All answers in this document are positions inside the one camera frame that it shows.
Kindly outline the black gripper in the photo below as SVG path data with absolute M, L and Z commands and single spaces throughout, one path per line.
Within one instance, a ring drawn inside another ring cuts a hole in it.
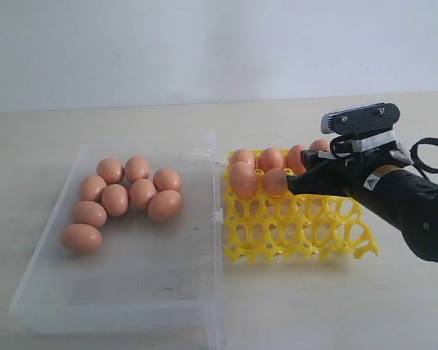
M 347 159 L 323 159 L 303 151 L 307 172 L 288 176 L 294 195 L 350 197 L 360 204 L 404 204 L 409 200 L 409 172 L 391 151 L 379 147 Z

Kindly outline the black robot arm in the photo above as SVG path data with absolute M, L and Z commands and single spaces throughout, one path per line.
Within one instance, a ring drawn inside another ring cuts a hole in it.
M 322 160 L 304 151 L 307 171 L 288 176 L 294 195 L 349 197 L 399 230 L 420 259 L 438 263 L 438 185 L 404 168 L 385 152 L 350 160 Z

